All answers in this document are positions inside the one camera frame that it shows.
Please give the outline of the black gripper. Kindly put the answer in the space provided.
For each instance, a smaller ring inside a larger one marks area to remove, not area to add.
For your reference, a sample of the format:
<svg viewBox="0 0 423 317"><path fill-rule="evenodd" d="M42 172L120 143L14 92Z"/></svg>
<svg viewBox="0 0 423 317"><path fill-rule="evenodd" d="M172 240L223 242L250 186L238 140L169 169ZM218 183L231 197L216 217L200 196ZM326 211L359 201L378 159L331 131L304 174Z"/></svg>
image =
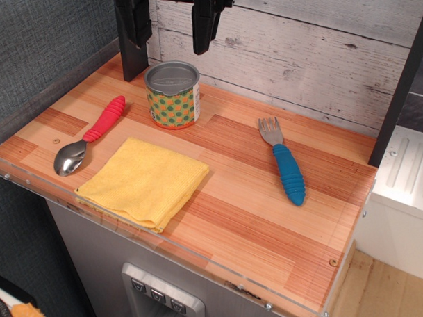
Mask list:
<svg viewBox="0 0 423 317"><path fill-rule="evenodd" d="M193 3L193 49L197 55L209 50L215 39L222 7L230 8L234 0L164 0ZM137 48L152 36L149 0L116 0L119 34Z"/></svg>

